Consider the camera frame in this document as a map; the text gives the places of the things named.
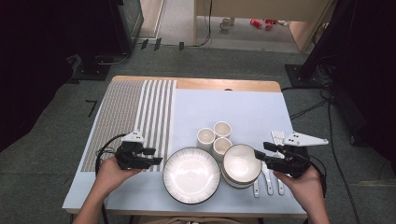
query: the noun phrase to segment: white plate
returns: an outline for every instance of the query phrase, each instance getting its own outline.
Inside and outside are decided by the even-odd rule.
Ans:
[[[201,203],[217,190],[218,163],[197,147],[175,152],[163,169],[163,183],[169,194],[181,203]]]

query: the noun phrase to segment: robotic hand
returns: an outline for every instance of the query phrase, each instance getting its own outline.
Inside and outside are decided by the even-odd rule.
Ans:
[[[119,167],[122,170],[129,169],[148,169],[151,165],[159,165],[163,158],[146,158],[139,156],[154,155],[156,149],[151,147],[143,147],[145,139],[140,132],[132,132],[121,138],[121,145],[117,148],[115,156]]]
[[[326,145],[329,141],[319,139],[302,133],[293,132],[283,140],[284,146],[264,142],[264,148],[273,152],[280,152],[285,157],[283,159],[270,157],[265,153],[255,150],[255,157],[264,161],[268,169],[272,169],[297,178],[302,175],[311,165],[321,174],[318,167],[311,162],[307,152],[307,146]]]

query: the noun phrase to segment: red object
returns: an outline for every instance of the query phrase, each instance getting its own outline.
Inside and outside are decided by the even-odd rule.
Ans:
[[[254,19],[251,19],[251,20],[250,20],[250,24],[256,26],[256,27],[259,28],[259,29],[262,28],[262,23],[259,22],[259,21],[254,20]]]
[[[274,20],[265,20],[264,22],[266,24],[265,25],[265,30],[266,31],[271,30],[272,26],[276,23],[276,21],[274,21]]]

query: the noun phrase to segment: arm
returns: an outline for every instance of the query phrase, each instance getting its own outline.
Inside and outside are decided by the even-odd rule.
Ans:
[[[306,172],[297,179],[279,172],[274,175],[285,183],[293,193],[297,202],[308,214],[309,223],[330,223],[323,198],[319,174],[314,167],[309,167]]]
[[[102,204],[110,192],[118,188],[127,178],[137,175],[141,171],[121,170],[114,157],[104,160],[92,189],[73,223],[97,223]]]

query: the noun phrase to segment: white cup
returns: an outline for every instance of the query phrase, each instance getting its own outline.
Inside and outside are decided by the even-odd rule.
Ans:
[[[210,153],[215,139],[216,135],[211,129],[203,128],[197,134],[197,146]]]
[[[213,127],[216,137],[228,138],[231,134],[231,126],[225,121],[219,121]]]
[[[228,138],[220,137],[213,143],[212,156],[216,161],[223,161],[224,154],[233,144]]]
[[[230,18],[230,25],[231,26],[235,25],[235,17]]]
[[[230,29],[230,18],[224,18],[220,24],[220,28],[223,31],[228,31]]]

